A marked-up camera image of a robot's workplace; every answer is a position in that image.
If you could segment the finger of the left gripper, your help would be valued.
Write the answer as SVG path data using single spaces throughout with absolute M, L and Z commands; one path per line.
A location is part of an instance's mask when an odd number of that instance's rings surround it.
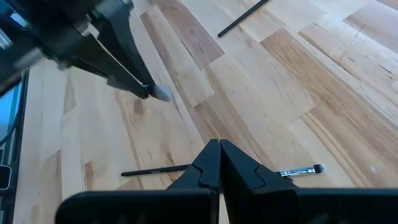
M 144 85 L 154 85 L 130 28 L 131 1 L 103 1 L 96 6 L 98 40 L 111 55 Z
M 131 36 L 127 43 L 119 43 L 111 34 L 102 47 L 93 35 L 74 32 L 67 36 L 67 59 L 72 66 L 106 79 L 109 86 L 149 97 L 149 71 Z

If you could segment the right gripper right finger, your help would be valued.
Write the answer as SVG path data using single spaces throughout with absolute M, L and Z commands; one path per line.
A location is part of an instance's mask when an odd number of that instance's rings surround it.
M 397 223 L 397 189 L 300 188 L 221 140 L 230 223 Z

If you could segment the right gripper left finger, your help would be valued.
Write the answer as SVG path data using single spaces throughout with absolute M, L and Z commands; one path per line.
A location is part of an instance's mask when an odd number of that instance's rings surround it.
M 165 190 L 82 192 L 58 207 L 55 222 L 217 223 L 221 146 L 212 139 Z

